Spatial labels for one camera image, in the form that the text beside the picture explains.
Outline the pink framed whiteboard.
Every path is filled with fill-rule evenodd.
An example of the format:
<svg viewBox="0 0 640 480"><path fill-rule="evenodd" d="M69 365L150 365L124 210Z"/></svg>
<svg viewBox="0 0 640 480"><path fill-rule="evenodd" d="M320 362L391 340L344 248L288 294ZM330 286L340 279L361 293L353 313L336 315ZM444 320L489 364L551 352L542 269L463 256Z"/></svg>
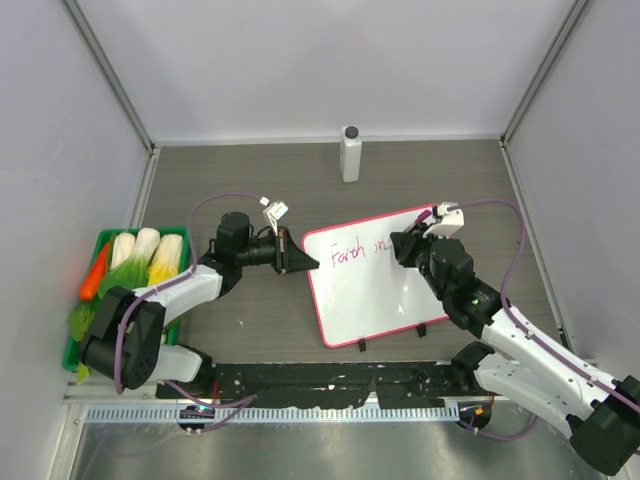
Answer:
<svg viewBox="0 0 640 480"><path fill-rule="evenodd" d="M303 236L304 252L319 262L308 278L325 346L340 348L447 318L419 272L397 263L390 239L426 208L412 207Z"/></svg>

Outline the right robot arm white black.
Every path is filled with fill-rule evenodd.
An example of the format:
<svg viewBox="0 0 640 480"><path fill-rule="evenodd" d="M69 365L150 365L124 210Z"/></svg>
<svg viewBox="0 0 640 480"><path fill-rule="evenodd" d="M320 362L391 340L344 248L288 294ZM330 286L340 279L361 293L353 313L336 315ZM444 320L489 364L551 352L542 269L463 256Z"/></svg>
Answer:
<svg viewBox="0 0 640 480"><path fill-rule="evenodd" d="M614 476L639 451L639 381L599 370L551 339L474 272L457 239L394 232L394 256L427 281L449 319L475 336L452 360L465 395L481 388L552 425L591 467Z"/></svg>

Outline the purple capped marker pen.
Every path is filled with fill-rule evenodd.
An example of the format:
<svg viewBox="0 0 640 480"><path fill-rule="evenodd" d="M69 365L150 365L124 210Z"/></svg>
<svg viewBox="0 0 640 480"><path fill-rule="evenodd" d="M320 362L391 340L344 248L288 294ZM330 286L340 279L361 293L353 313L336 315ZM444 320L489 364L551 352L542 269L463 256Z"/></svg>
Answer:
<svg viewBox="0 0 640 480"><path fill-rule="evenodd" d="M405 232L410 232L412 229L414 229L415 227L419 226L421 223L423 223L426 219L428 219L430 216L432 215L432 209L431 208L427 208L425 210L423 210L411 223L410 225L405 229Z"/></svg>

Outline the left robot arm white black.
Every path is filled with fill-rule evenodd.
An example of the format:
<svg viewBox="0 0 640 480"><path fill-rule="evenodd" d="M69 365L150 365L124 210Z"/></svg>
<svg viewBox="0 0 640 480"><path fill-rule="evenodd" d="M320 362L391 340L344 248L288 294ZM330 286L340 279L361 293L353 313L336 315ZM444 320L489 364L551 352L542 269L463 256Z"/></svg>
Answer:
<svg viewBox="0 0 640 480"><path fill-rule="evenodd" d="M79 361L123 389L169 380L190 398L205 397L214 380L212 358L192 347L163 344L164 328L229 293L245 267L269 265L278 274L289 274L320 266L295 244L288 228L265 231L255 235L246 214L229 212L194 269L151 287L110 288L80 343Z"/></svg>

